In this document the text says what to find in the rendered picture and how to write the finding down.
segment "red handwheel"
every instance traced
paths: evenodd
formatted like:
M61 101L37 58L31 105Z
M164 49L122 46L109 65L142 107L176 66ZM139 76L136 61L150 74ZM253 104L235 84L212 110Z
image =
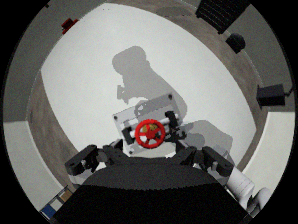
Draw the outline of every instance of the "red handwheel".
M153 149L161 145L163 143L166 136L164 126L157 120L147 119L138 124L135 130L135 138L139 145L143 146L147 149Z

